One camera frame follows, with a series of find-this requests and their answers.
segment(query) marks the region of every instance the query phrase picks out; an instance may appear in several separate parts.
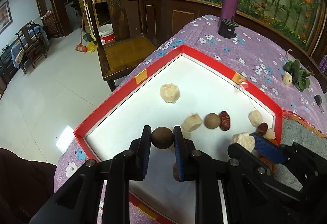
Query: broom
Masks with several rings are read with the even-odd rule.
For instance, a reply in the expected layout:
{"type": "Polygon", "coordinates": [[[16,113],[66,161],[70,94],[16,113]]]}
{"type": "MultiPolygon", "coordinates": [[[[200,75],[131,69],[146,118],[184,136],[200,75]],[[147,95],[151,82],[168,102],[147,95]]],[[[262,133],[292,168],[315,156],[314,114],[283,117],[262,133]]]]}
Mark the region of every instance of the broom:
{"type": "Polygon", "coordinates": [[[85,14],[85,8],[84,8],[84,11],[83,11],[83,16],[82,16],[81,42],[78,45],[76,45],[75,50],[77,50],[79,52],[86,53],[87,52],[86,46],[82,44],[82,33],[83,33],[84,14],[85,14]]]}

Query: purple tablecloth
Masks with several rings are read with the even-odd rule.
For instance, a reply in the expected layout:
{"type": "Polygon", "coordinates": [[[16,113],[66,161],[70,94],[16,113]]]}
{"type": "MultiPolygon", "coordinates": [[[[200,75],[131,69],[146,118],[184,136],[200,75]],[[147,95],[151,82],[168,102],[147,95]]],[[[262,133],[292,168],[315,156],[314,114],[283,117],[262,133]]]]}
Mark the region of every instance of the purple tablecloth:
{"type": "MultiPolygon", "coordinates": [[[[207,15],[185,25],[180,32],[155,50],[129,74],[114,92],[118,92],[121,86],[151,63],[181,44],[186,44],[241,73],[278,103],[283,110],[297,113],[326,134],[327,115],[321,113],[314,96],[321,95],[325,112],[327,111],[327,103],[316,78],[314,76],[310,77],[310,88],[303,93],[300,93],[293,85],[286,86],[282,81],[282,74],[284,73],[283,66],[288,60],[285,57],[286,52],[281,47],[242,26],[236,28],[236,38],[225,39],[217,33],[217,20],[218,17],[207,15]]],[[[59,160],[54,181],[55,191],[67,181],[86,159],[85,153],[74,140],[67,152],[59,160]]],[[[157,222],[130,204],[130,223],[148,224],[157,222]]]]}

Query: screw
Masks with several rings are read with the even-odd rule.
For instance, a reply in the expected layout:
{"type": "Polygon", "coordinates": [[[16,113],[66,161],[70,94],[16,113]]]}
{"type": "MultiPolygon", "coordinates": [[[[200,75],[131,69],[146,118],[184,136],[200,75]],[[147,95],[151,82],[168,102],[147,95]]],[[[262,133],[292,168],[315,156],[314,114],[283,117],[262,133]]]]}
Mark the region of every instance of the screw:
{"type": "Polygon", "coordinates": [[[96,161],[95,160],[87,160],[85,162],[85,165],[88,166],[88,167],[92,167],[96,164],[96,161]]]}
{"type": "Polygon", "coordinates": [[[237,159],[230,159],[229,163],[234,167],[237,167],[238,165],[240,165],[240,162],[237,159]]]}
{"type": "Polygon", "coordinates": [[[131,149],[128,149],[128,150],[125,150],[123,152],[123,154],[124,154],[125,157],[130,157],[130,156],[132,156],[134,154],[134,151],[131,150],[131,149]]]}
{"type": "Polygon", "coordinates": [[[258,172],[259,172],[261,175],[265,174],[265,168],[262,168],[262,167],[258,168],[258,172]]]}
{"type": "Polygon", "coordinates": [[[199,156],[201,156],[201,151],[199,151],[199,150],[192,150],[192,156],[193,157],[199,157],[199,156]]]}

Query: purple thermos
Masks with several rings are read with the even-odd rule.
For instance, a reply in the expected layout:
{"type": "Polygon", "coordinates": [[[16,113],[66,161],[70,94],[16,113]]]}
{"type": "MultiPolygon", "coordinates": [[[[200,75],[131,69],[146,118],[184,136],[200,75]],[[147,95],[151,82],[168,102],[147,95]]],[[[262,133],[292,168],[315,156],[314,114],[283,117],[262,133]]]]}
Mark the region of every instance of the purple thermos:
{"type": "Polygon", "coordinates": [[[220,21],[223,18],[234,21],[237,5],[238,5],[238,0],[223,0],[223,7],[221,9],[218,27],[220,26],[220,21]]]}

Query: picture frame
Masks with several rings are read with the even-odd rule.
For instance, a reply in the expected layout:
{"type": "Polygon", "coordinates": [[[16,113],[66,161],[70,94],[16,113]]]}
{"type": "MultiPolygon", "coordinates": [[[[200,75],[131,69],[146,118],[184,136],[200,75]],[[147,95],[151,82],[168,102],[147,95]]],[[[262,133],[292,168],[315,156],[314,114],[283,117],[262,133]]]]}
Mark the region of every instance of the picture frame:
{"type": "Polygon", "coordinates": [[[12,17],[7,0],[0,6],[0,34],[12,23],[12,17]]]}

